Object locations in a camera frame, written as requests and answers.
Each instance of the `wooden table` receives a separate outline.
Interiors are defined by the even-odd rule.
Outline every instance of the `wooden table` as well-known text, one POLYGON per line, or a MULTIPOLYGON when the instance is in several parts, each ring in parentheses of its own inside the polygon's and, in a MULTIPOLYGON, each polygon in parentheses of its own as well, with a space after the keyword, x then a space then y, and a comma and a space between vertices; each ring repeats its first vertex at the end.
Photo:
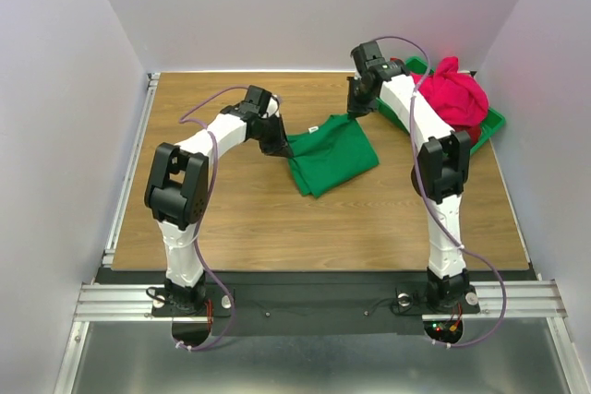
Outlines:
MULTIPOLYGON (((139 155, 113 263, 114 269, 165 269, 160 230, 143 195, 154 149, 176 143, 198 127, 179 116, 214 92, 254 84, 283 97, 288 134, 322 124, 346 107, 346 74, 162 74, 139 155)), ((225 105, 242 100, 231 91, 198 111, 210 122, 225 105)), ((220 160, 217 185, 199 235, 214 269, 424 269, 428 263, 427 215, 410 183, 408 135, 375 113, 359 119, 378 152, 380 166, 319 199, 302 197, 287 161, 265 157, 250 140, 220 160)), ((501 175, 487 143, 473 157, 461 210, 466 247, 500 269, 528 264, 501 175)), ((468 267, 485 266, 468 258, 468 267)))

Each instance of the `gray floor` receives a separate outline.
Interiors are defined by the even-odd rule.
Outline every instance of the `gray floor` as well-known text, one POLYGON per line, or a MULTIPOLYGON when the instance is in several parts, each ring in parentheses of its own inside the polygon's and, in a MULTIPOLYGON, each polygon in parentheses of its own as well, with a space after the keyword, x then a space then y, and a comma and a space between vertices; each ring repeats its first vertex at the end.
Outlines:
MULTIPOLYGON (((469 339, 491 321, 466 322, 469 339)), ((377 335, 230 338, 212 352, 176 350, 170 325, 90 327, 74 392, 568 393, 544 319, 506 320, 465 350, 420 337, 377 335)))

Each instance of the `folded green fabric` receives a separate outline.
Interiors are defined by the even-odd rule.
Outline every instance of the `folded green fabric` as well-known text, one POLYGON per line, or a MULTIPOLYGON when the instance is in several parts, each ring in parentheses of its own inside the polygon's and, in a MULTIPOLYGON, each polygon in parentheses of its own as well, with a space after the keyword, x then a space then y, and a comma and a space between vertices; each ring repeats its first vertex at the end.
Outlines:
POLYGON ((317 130, 287 140, 294 152, 289 166, 302 196, 320 197, 380 163, 357 120, 347 114, 333 114, 317 130))

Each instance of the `crumpled red fabric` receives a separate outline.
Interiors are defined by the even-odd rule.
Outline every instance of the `crumpled red fabric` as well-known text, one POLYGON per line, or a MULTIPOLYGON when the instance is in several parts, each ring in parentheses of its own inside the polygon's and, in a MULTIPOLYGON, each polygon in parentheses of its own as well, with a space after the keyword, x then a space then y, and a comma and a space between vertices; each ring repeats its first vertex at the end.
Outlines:
MULTIPOLYGON (((456 131, 466 130, 474 145, 488 113, 488 97, 472 76, 458 73, 459 65, 457 57, 444 58, 419 91, 444 122, 456 131)), ((415 83, 422 78, 420 74, 412 76, 415 83)))

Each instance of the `green plastic bin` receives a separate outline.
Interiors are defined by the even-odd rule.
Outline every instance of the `green plastic bin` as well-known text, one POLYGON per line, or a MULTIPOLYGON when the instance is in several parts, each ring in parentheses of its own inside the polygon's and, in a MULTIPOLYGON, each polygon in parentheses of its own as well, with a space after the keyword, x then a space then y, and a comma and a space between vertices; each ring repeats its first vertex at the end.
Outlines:
MULTIPOLYGON (((425 74, 425 71, 427 71, 427 64, 420 57, 410 57, 405 63, 406 66, 408 66, 408 69, 415 74, 425 74)), ((378 99, 378 112, 408 134, 408 131, 406 131, 404 124, 400 121, 396 113, 392 108, 381 101, 381 99, 378 99)), ((488 108, 487 117, 480 124, 482 133, 480 134, 478 142, 470 149, 470 155, 474 154, 480 147, 482 147, 482 145, 484 145, 493 134, 499 131, 503 125, 505 125, 505 117, 492 108, 488 108)))

